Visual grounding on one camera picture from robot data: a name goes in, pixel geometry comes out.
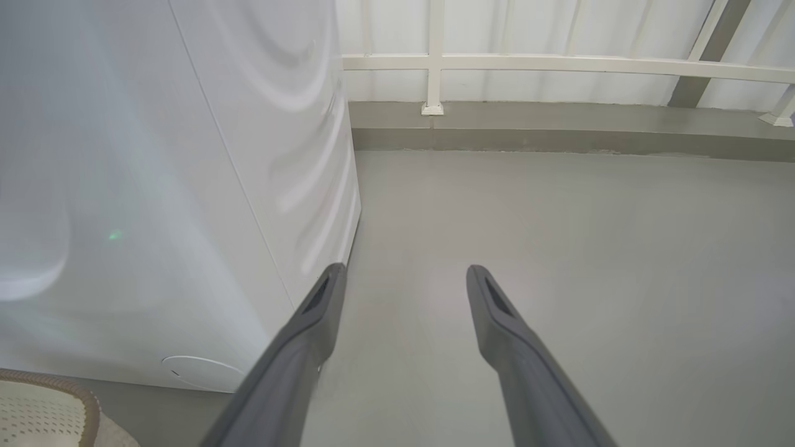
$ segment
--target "gray floor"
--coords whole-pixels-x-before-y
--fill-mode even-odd
[[[615,440],[791,445],[795,165],[358,152],[363,213],[304,446],[512,445],[487,266]]]

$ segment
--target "horizontal rail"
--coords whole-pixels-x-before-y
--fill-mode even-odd
[[[428,67],[429,57],[423,54],[343,55],[343,68],[346,70],[425,70]],[[441,69],[637,73],[795,84],[793,68],[752,67],[702,60],[628,59],[615,56],[447,54],[441,58]]]

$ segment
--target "railing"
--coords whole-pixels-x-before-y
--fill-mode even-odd
[[[499,42],[500,53],[444,54],[444,0],[429,0],[429,53],[428,54],[372,54],[372,28],[370,26],[370,0],[362,0],[364,54],[343,55],[346,70],[428,70],[428,98],[422,107],[423,115],[443,115],[440,101],[442,70],[554,70],[563,72],[640,73],[650,75],[692,76],[729,80],[751,80],[789,84],[784,95],[769,113],[759,117],[774,126],[792,127],[790,118],[795,113],[795,69],[756,65],[767,52],[776,36],[781,18],[793,4],[784,0],[770,21],[762,39],[757,44],[749,64],[728,64],[700,60],[707,42],[729,0],[715,0],[704,25],[693,44],[687,60],[636,58],[654,0],[646,0],[640,25],[632,45],[630,57],[574,56],[572,50],[582,23],[583,4],[577,0],[572,24],[568,30],[564,54],[508,54],[510,23],[515,0],[507,0],[504,17],[506,24]]]

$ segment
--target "white washing machine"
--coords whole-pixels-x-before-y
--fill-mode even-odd
[[[0,367],[237,387],[359,219],[334,14],[0,5]]]

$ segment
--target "concrete ledge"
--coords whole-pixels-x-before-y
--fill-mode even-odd
[[[515,150],[795,161],[795,130],[750,111],[576,103],[350,103],[357,150]]]

